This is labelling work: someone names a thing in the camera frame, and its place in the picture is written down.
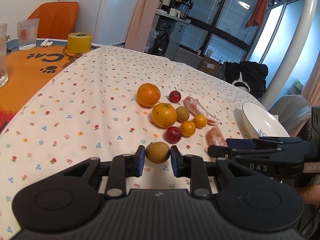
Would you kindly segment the person's right hand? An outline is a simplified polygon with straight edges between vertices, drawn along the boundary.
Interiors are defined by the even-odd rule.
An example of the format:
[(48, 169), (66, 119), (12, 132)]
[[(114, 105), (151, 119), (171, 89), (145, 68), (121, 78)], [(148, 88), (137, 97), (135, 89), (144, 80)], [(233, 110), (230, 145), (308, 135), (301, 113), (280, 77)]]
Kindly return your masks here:
[(320, 185), (296, 188), (305, 204), (320, 204)]

